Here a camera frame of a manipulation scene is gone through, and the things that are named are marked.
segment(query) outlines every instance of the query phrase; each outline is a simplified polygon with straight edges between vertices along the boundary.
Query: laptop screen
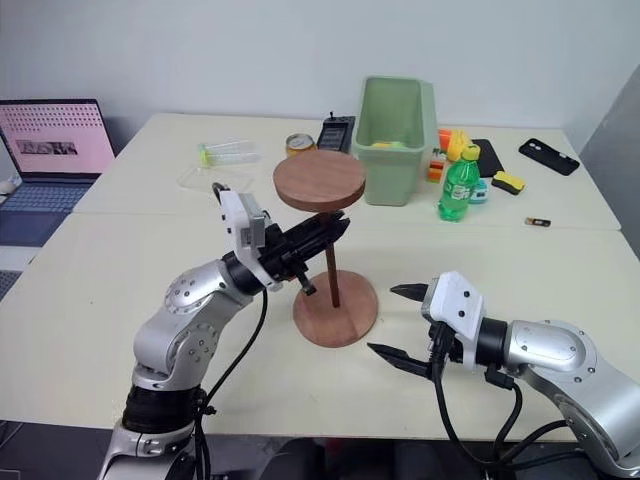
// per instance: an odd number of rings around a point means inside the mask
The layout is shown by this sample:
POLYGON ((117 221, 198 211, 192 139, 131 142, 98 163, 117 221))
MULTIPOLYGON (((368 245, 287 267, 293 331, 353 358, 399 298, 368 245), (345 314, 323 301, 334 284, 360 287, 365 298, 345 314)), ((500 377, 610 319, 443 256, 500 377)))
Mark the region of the laptop screen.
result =
POLYGON ((113 161, 95 100, 2 100, 0 133, 23 178, 96 178, 113 161))

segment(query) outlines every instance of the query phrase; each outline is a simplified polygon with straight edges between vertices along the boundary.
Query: green plastic bottle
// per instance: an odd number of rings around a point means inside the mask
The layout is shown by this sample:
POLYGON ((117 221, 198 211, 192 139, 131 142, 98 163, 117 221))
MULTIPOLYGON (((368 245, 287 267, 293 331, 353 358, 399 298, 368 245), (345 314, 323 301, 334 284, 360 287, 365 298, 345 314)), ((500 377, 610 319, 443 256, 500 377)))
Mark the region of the green plastic bottle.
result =
POLYGON ((438 204, 442 220, 459 222, 467 212, 473 188, 480 180, 479 157, 480 147, 471 144, 462 151, 460 160, 449 167, 438 204))

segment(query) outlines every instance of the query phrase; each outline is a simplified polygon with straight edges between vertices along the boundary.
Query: black remote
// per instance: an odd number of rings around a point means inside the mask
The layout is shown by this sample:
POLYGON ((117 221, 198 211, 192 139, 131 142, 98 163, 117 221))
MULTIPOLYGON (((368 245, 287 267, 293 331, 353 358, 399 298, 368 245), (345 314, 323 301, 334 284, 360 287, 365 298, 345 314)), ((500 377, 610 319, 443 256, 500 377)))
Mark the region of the black remote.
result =
POLYGON ((577 160, 568 157, 564 153, 560 153, 536 138, 527 140, 520 146, 518 151, 536 162, 543 164, 545 167, 549 167, 565 176, 571 175, 573 171, 580 166, 580 162, 577 160))
POLYGON ((349 153, 356 117, 334 117, 333 112, 330 112, 330 115, 322 123, 322 131, 318 137, 318 149, 349 153))

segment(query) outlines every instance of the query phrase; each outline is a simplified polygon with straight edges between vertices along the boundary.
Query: robotic arm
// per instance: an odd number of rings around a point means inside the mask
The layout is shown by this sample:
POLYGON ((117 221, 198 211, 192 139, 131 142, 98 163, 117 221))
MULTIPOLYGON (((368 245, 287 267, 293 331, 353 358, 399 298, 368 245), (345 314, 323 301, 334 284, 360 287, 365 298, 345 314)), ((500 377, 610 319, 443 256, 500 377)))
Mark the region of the robotic arm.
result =
POLYGON ((192 479, 192 434, 200 383, 220 333, 265 289, 297 278, 315 288, 305 262, 338 240, 349 225, 342 212, 311 217, 286 232, 253 196, 214 185, 234 249, 189 270, 167 289, 164 305, 134 340, 133 386, 116 423, 99 479, 192 479))
POLYGON ((584 331, 549 320, 507 324, 485 318, 482 295, 457 272, 429 286, 399 285, 392 291, 422 302, 434 344, 430 362, 369 344, 389 363, 431 380, 447 356, 469 370, 503 368, 558 407, 598 469, 620 478, 640 476, 640 386, 602 358, 584 331))

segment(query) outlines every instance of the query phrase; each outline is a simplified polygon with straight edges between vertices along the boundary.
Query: tin can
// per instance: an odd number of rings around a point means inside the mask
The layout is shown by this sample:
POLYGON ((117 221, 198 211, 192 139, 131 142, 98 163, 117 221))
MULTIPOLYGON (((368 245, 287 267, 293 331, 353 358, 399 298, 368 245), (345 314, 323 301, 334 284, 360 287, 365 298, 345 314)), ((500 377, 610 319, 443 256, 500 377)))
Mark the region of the tin can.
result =
POLYGON ((292 157, 298 153, 306 152, 307 150, 315 150, 316 142, 313 141, 311 135, 306 133, 294 133, 289 135, 286 141, 287 157, 292 157))

